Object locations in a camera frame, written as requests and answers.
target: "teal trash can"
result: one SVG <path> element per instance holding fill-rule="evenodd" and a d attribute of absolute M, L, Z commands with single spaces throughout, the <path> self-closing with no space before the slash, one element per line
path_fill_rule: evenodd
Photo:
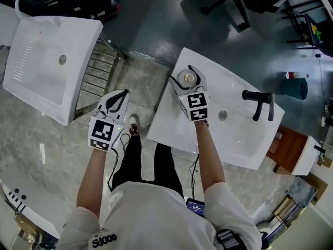
<path fill-rule="evenodd" d="M 282 94 L 304 100 L 308 95 L 308 83 L 305 78 L 283 79 L 281 81 L 280 90 Z"/>

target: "bottle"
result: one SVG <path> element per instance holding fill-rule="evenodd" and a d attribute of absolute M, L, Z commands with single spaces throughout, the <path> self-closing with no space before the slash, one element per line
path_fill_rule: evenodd
<path fill-rule="evenodd" d="M 290 71 L 286 72 L 287 79 L 298 79 L 298 78 L 309 78 L 309 74 L 307 72 L 298 72 L 298 71 Z"/>

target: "sink basin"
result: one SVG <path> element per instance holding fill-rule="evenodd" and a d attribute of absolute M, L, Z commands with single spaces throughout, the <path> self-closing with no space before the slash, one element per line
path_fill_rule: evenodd
<path fill-rule="evenodd" d="M 98 20 L 33 17 L 61 24 L 40 33 L 21 20 L 8 56 L 4 89 L 63 125 L 73 120 L 89 57 L 103 25 Z"/>
<path fill-rule="evenodd" d="M 259 90 L 226 68 L 186 48 L 182 50 L 172 75 L 176 77 L 188 65 L 199 69 L 207 78 L 211 100 L 209 130 L 221 161 L 258 169 L 284 111 L 275 104 L 274 120 L 268 121 L 269 105 L 264 104 L 259 121 L 255 122 L 252 117 L 257 102 L 243 100 L 241 94 L 243 90 Z M 147 137 L 186 152 L 198 153 L 194 124 L 181 112 L 170 83 L 165 88 Z"/>

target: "wooden cabinet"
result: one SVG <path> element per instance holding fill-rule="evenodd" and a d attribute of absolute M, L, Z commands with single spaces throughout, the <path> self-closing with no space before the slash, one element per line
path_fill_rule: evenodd
<path fill-rule="evenodd" d="M 266 155 L 276 162 L 277 174 L 307 175 L 319 155 L 314 145 L 319 144 L 312 137 L 279 126 Z"/>

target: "gray floor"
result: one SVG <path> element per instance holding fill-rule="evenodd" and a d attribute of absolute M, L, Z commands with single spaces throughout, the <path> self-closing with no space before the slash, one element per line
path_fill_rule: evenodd
<path fill-rule="evenodd" d="M 331 59 L 312 57 L 312 51 L 295 51 L 285 41 L 295 34 L 288 20 L 281 15 L 248 12 L 251 28 L 239 33 L 235 23 L 240 15 L 228 1 L 209 16 L 199 8 L 214 0 L 122 0 L 117 18 L 105 23 L 105 33 L 120 47 L 163 59 L 172 67 L 183 47 L 188 47 L 228 68 L 262 91 L 276 91 L 282 71 L 307 71 L 310 74 L 309 94 L 305 101 L 277 95 L 276 102 L 286 111 L 283 124 L 316 139 L 323 139 L 327 130 L 320 127 L 323 87 L 330 94 Z M 142 176 L 153 179 L 153 155 L 156 144 L 145 138 L 153 118 L 160 91 L 169 67 L 131 56 L 113 82 L 115 88 L 128 88 L 131 100 L 127 116 L 136 113 L 142 125 Z M 88 116 L 67 127 L 58 124 L 0 90 L 0 170 L 17 163 L 40 185 L 62 197 L 70 208 L 75 199 L 92 149 L 87 147 Z M 79 102 L 87 101 L 81 94 Z M 45 145 L 45 163 L 40 143 Z M 122 146 L 117 146 L 123 157 Z M 173 149 L 175 167 L 190 196 L 191 166 L 196 156 Z M 108 214 L 109 191 L 106 181 L 115 158 L 108 154 L 105 172 L 101 218 Z M 225 164 L 226 183 L 241 200 L 256 222 L 263 220 L 285 196 L 292 176 L 272 172 L 274 162 L 265 158 L 258 171 Z M 195 176 L 195 195 L 203 199 L 199 174 Z"/>
<path fill-rule="evenodd" d="M 140 120 L 142 141 L 142 177 L 153 180 L 153 156 L 156 143 L 146 138 L 154 116 L 161 90 L 169 68 L 150 60 L 130 56 L 114 80 L 114 88 L 127 88 L 131 92 L 125 121 L 130 114 Z M 23 168 L 29 176 L 48 191 L 64 199 L 69 207 L 75 206 L 76 195 L 92 149 L 87 146 L 88 116 L 64 127 L 48 116 L 27 105 L 7 91 L 0 90 L 0 171 L 11 163 Z M 81 92 L 79 103 L 91 97 Z M 42 160 L 40 144 L 45 145 L 45 161 Z M 121 143 L 116 150 L 119 163 L 124 156 Z M 172 149 L 175 168 L 185 196 L 191 197 L 191 178 L 188 168 L 196 155 Z M 115 163 L 114 153 L 107 155 L 104 177 L 101 220 L 109 213 L 110 192 L 107 180 Z M 294 176 L 276 175 L 272 172 L 275 163 L 265 158 L 258 171 L 224 164 L 226 183 L 240 199 L 256 222 L 266 219 L 286 195 L 285 190 Z M 200 172 L 195 174 L 195 197 L 203 200 Z"/>
<path fill-rule="evenodd" d="M 287 40 L 299 39 L 291 22 L 282 20 L 280 13 L 257 14 L 246 9 L 251 28 L 239 33 L 235 27 L 242 19 L 232 1 L 208 16 L 200 13 L 201 6 L 214 1 L 120 0 L 119 15 L 104 23 L 104 31 L 120 47 L 172 65 L 183 47 L 190 48 L 264 92 L 278 93 L 280 72 L 307 71 L 307 99 L 276 95 L 276 103 L 286 111 L 283 125 L 317 140 L 325 139 L 327 129 L 318 122 L 324 105 L 319 62 L 312 50 L 297 51 L 286 44 Z M 329 97 L 332 59 L 321 60 L 325 95 Z"/>

